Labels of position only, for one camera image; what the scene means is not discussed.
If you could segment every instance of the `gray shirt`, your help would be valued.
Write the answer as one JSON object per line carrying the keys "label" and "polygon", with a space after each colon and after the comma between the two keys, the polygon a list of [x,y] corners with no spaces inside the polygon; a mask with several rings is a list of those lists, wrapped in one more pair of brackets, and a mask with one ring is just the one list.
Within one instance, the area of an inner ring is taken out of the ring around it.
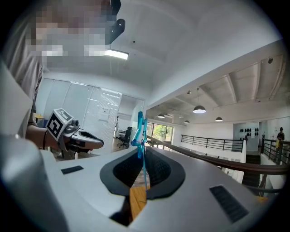
{"label": "gray shirt", "polygon": [[27,115],[19,129],[19,135],[25,137],[27,126],[35,125],[33,109],[38,87],[42,79],[41,57],[35,56],[31,47],[31,30],[26,20],[15,23],[3,48],[2,58],[15,81],[33,101],[31,113]]}

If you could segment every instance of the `window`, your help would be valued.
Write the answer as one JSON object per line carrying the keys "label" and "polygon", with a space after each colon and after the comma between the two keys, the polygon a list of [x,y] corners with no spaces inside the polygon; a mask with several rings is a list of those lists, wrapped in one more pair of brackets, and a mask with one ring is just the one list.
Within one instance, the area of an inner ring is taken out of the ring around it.
{"label": "window", "polygon": [[[169,144],[171,144],[173,127],[155,124],[155,123],[147,123],[146,133],[148,136],[151,136],[155,139],[158,139],[163,142],[168,142]],[[165,147],[163,145],[159,145],[156,143],[154,144],[154,147],[164,149],[164,150],[170,150],[168,147]]]}
{"label": "window", "polygon": [[149,136],[152,136],[152,131],[153,131],[153,123],[147,123],[147,130],[146,130],[146,134]]}
{"label": "window", "polygon": [[153,128],[153,138],[156,138],[160,141],[165,141],[165,137],[166,137],[166,127],[164,125],[158,125],[158,124],[154,124],[154,128]]}
{"label": "window", "polygon": [[167,127],[167,131],[166,131],[166,138],[165,138],[165,141],[169,141],[169,142],[171,142],[171,140],[172,140],[172,133],[173,133],[173,127],[168,126],[168,127]]}

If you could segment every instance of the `staircase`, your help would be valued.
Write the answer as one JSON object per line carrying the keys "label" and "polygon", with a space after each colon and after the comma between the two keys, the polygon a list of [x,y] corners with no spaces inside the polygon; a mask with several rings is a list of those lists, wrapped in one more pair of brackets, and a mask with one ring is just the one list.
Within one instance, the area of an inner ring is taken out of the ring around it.
{"label": "staircase", "polygon": [[[261,158],[259,155],[246,155],[246,164],[261,164]],[[259,182],[260,174],[254,174],[249,172],[244,173],[242,184],[252,187],[259,187]]]}

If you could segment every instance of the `human arm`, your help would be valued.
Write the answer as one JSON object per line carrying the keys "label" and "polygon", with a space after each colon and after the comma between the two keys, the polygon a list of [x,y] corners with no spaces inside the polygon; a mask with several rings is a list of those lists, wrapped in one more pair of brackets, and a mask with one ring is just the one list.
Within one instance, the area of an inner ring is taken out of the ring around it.
{"label": "human arm", "polygon": [[[34,142],[38,147],[42,148],[46,131],[46,128],[39,128],[35,125],[29,125],[26,130],[26,139]],[[58,148],[57,141],[50,135],[50,133],[46,133],[45,146],[56,149]]]}

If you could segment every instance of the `office chair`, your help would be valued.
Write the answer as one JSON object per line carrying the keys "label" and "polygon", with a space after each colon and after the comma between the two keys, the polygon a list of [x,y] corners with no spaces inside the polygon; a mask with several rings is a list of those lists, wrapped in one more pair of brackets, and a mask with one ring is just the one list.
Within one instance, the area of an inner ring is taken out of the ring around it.
{"label": "office chair", "polygon": [[132,132],[132,127],[129,126],[126,130],[126,133],[125,133],[125,136],[123,138],[121,138],[120,140],[123,142],[123,143],[118,143],[117,145],[120,145],[119,147],[121,148],[122,146],[125,146],[125,147],[129,147],[129,142],[130,142],[130,136],[131,136],[131,132]]}

